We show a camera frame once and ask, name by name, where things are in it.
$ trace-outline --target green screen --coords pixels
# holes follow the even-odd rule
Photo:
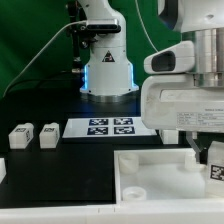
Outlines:
[[[180,41],[157,18],[157,0],[138,0],[143,21],[153,43],[162,50]],[[36,53],[65,24],[69,23],[65,0],[1,0],[0,2],[0,95]],[[143,61],[155,53],[140,25],[135,0],[109,0],[127,21],[127,55],[134,65],[135,82],[142,85],[148,74]],[[81,52],[83,62],[88,51]],[[71,39],[63,32],[24,74],[22,79],[47,78],[72,66]],[[20,88],[32,88],[32,84]]]

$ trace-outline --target white cube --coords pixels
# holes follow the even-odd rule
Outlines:
[[[6,175],[5,159],[0,158],[0,183],[3,181]]]
[[[60,138],[59,124],[52,123],[44,125],[40,133],[40,148],[56,148]]]
[[[25,149],[33,139],[34,126],[31,123],[17,125],[9,134],[11,149]]]
[[[164,145],[178,144],[179,131],[177,130],[160,130],[160,137]]]

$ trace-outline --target black table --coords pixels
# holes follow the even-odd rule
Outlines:
[[[116,203],[114,150],[164,147],[159,136],[61,138],[55,150],[41,150],[39,133],[57,122],[62,135],[68,118],[140,116],[139,99],[101,104],[71,89],[20,90],[2,99],[0,156],[7,176],[0,184],[0,208]],[[10,150],[8,134],[27,122],[35,127],[34,139],[25,150]]]

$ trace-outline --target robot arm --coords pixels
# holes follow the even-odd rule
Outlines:
[[[224,2],[158,3],[159,17],[183,41],[145,59],[145,71],[158,76],[143,84],[142,120],[152,129],[187,131],[199,153],[189,132],[224,133]]]
[[[127,59],[126,21],[108,0],[79,0],[87,23],[78,29],[90,60],[84,68],[83,98],[97,102],[117,102],[138,90],[133,82],[133,66]]]

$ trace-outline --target cable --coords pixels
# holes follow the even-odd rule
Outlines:
[[[141,13],[140,13],[140,10],[139,10],[138,0],[135,0],[135,5],[136,5],[136,9],[137,9],[137,13],[138,13],[139,20],[140,20],[141,25],[142,25],[142,29],[143,29],[143,31],[144,31],[144,33],[145,33],[145,35],[146,35],[146,37],[147,37],[147,39],[148,39],[150,45],[152,46],[152,48],[153,48],[156,52],[158,52],[157,48],[156,48],[155,45],[153,44],[153,42],[152,42],[151,38],[149,37],[149,35],[148,35],[148,33],[147,33],[147,30],[146,30],[146,28],[145,28],[145,25],[144,25],[144,22],[143,22],[143,20],[142,20],[142,16],[141,16]]]
[[[47,79],[40,80],[40,82],[35,86],[35,89],[38,89],[47,80],[51,80],[52,78],[55,78],[60,75],[65,75],[65,74],[72,74],[72,72],[71,71],[61,71],[59,73],[52,74],[52,75],[48,76]]]
[[[26,82],[40,82],[41,85],[44,83],[44,82],[54,82],[54,81],[72,81],[74,80],[74,78],[67,78],[67,79],[26,79],[26,80],[22,80],[22,81],[19,81],[19,82],[16,82],[14,84],[12,84],[10,86],[10,88],[8,89],[8,91],[6,92],[5,96],[8,95],[8,93],[10,92],[10,90],[12,88],[14,88],[15,86],[17,85],[20,85],[20,84],[23,84],[23,83],[26,83]]]
[[[83,24],[86,23],[86,21],[79,21],[79,22],[74,22],[74,23],[69,23],[67,25],[65,25],[64,27],[62,27],[49,41],[48,43],[37,53],[37,55],[27,64],[27,66],[20,72],[20,74],[18,76],[16,76],[10,83],[9,85],[6,87],[5,92],[3,94],[3,97],[6,96],[6,93],[8,92],[8,89],[10,88],[10,86],[12,84],[14,84],[16,82],[16,80],[18,80],[25,72],[26,70],[36,61],[36,59],[49,47],[49,45],[58,37],[58,35],[67,27],[72,26],[72,25],[76,25],[76,24]]]

